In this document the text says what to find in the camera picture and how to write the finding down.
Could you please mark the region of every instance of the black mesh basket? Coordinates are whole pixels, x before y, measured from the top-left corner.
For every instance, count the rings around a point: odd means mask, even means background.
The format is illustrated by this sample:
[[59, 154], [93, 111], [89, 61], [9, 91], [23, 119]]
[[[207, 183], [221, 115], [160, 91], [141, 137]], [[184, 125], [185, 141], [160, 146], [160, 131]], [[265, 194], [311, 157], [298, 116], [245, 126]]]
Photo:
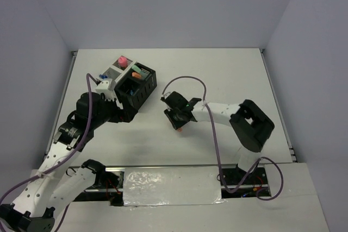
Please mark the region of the black mesh basket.
[[144, 79], [138, 79], [132, 76], [135, 71], [129, 70], [122, 80], [116, 84], [115, 92], [121, 103], [127, 99], [132, 107], [139, 110], [156, 88], [157, 80], [154, 70], [138, 62], [135, 65], [147, 76]]

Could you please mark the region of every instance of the pink toy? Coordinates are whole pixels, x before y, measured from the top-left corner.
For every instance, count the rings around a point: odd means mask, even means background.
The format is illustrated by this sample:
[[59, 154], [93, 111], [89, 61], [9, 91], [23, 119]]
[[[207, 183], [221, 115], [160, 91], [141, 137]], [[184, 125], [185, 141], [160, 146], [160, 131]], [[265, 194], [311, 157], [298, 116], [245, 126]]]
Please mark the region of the pink toy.
[[119, 58], [119, 65], [120, 65], [121, 69], [123, 69], [123, 70], [126, 69], [128, 66], [127, 58], [124, 57], [123, 55], [120, 56], [120, 58]]

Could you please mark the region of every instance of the white tape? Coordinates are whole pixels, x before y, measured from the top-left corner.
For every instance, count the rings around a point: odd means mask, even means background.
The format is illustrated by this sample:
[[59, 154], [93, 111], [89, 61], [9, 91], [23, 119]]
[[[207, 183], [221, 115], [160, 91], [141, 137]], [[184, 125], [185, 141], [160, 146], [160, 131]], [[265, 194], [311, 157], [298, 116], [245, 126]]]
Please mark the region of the white tape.
[[123, 201], [125, 206], [221, 203], [218, 173], [216, 166], [127, 168]]

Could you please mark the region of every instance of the orange object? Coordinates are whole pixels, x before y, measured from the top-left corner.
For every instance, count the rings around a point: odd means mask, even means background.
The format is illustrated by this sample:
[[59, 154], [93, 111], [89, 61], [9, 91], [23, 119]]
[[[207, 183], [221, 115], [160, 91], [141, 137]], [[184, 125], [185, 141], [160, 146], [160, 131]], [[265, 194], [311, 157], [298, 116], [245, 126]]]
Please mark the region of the orange object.
[[133, 72], [132, 76], [138, 79], [141, 79], [141, 75], [139, 73]]

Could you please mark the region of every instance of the white wall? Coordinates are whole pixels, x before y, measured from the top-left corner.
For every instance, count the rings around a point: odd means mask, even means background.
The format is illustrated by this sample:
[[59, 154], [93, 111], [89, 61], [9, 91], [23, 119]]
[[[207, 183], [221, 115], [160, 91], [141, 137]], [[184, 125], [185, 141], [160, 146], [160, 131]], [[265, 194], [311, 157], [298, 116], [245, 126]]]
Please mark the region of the white wall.
[[347, 0], [291, 0], [265, 53], [331, 232], [348, 231], [347, 19]]
[[0, 0], [0, 195], [42, 162], [70, 61], [37, 0]]
[[70, 49], [265, 47], [289, 0], [42, 0]]

